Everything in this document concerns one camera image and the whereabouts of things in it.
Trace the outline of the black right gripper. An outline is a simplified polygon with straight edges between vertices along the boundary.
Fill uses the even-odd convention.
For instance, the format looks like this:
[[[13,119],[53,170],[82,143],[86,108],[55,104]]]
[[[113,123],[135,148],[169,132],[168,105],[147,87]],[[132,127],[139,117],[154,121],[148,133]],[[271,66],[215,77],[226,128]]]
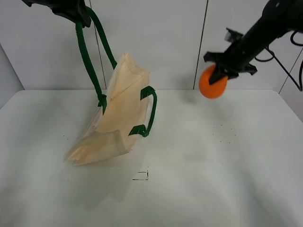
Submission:
[[[257,68],[246,61],[243,66],[240,62],[243,59],[242,50],[237,47],[241,42],[243,34],[227,28],[225,41],[231,45],[225,52],[206,52],[204,62],[213,62],[211,72],[208,79],[210,85],[218,83],[221,80],[235,79],[240,73],[249,73],[253,75],[257,72]]]

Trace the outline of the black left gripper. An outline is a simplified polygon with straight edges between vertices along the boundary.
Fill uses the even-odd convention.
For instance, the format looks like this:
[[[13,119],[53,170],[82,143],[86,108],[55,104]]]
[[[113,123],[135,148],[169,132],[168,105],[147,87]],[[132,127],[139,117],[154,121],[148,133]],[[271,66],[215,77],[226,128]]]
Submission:
[[[47,6],[58,16],[74,23],[80,22],[82,27],[90,27],[91,18],[84,0],[22,0],[27,6],[33,4]]]

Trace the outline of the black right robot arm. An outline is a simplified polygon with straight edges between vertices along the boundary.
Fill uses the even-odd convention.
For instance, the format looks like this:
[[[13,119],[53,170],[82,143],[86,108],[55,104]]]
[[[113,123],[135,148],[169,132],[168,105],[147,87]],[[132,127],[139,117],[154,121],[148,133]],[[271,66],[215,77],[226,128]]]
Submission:
[[[246,34],[227,29],[225,40],[231,45],[224,52],[207,52],[205,62],[215,63],[210,85],[220,79],[235,79],[240,73],[253,75],[257,68],[250,64],[261,51],[290,31],[303,31],[303,2],[301,0],[270,0],[260,19]]]

